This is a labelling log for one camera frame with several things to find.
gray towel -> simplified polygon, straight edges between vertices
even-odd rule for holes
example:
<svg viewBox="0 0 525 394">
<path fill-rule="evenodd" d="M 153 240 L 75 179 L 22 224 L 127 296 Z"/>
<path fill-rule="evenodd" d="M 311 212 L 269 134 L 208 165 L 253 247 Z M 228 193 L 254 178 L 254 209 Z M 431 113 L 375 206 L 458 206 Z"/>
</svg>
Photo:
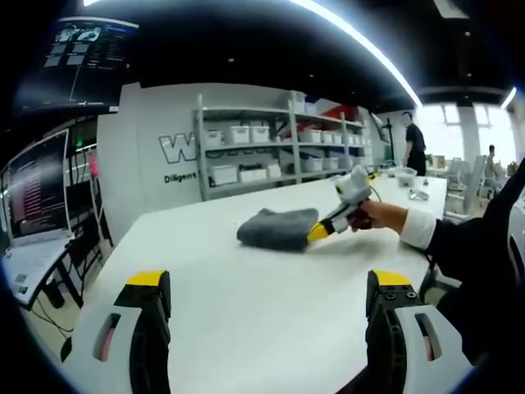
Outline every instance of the gray towel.
<svg viewBox="0 0 525 394">
<path fill-rule="evenodd" d="M 263 208 L 237 230 L 243 244 L 273 250 L 304 250 L 308 234 L 319 218 L 315 208 L 273 212 Z"/>
</svg>

monitor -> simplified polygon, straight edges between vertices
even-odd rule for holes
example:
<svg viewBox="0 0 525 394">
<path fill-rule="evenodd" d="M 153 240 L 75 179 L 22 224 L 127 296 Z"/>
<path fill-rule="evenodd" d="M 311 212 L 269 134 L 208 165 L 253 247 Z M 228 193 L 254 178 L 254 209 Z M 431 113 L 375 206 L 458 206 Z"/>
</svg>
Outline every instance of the monitor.
<svg viewBox="0 0 525 394">
<path fill-rule="evenodd" d="M 60 19 L 16 91 L 13 117 L 63 109 L 115 112 L 137 33 L 137 25 L 124 21 Z"/>
<path fill-rule="evenodd" d="M 64 189 L 67 131 L 22 151 L 9 162 L 9 210 L 13 240 L 69 230 Z"/>
</svg>

ceiling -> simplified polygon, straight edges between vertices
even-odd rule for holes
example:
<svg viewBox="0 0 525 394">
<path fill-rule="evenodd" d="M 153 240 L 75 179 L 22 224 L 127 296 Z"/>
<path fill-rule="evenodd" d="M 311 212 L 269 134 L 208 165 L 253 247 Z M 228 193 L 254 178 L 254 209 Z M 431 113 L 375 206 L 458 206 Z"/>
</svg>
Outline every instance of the ceiling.
<svg viewBox="0 0 525 394">
<path fill-rule="evenodd" d="M 501 103 L 515 83 L 495 36 L 473 21 L 442 18 L 432 0 L 317 1 L 368 37 L 423 103 Z M 80 3 L 46 2 L 31 27 L 42 34 L 53 19 L 79 14 L 139 24 L 127 80 L 143 87 L 229 82 L 301 90 L 374 112 L 413 107 L 368 50 L 288 0 Z M 24 40 L 16 42 L 26 50 L 11 64 L 11 90 L 38 45 L 35 37 Z M 63 118 L 38 119 L 25 133 L 44 133 L 58 121 Z"/>
</svg>

small object on table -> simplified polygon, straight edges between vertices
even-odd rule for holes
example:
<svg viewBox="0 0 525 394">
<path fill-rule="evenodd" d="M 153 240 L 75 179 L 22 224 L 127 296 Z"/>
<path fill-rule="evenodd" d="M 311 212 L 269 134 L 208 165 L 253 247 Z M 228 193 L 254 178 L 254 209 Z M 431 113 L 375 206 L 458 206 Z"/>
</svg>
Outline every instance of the small object on table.
<svg viewBox="0 0 525 394">
<path fill-rule="evenodd" d="M 429 198 L 428 193 L 425 193 L 422 190 L 418 190 L 418 189 L 409 190 L 409 199 L 422 199 L 423 201 L 427 201 L 428 198 Z"/>
</svg>

window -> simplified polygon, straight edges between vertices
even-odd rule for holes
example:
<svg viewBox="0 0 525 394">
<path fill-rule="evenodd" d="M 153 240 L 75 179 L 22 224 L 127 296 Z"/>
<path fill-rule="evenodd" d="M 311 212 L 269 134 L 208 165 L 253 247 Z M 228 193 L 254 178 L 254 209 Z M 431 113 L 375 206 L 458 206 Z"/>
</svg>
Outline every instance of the window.
<svg viewBox="0 0 525 394">
<path fill-rule="evenodd" d="M 516 160 L 514 133 L 509 113 L 496 106 L 474 105 L 478 124 L 481 154 L 489 154 L 489 146 L 495 146 L 495 163 L 503 169 Z"/>
<path fill-rule="evenodd" d="M 463 160 L 463 132 L 455 104 L 427 105 L 416 115 L 427 150 L 425 153 Z"/>
</svg>

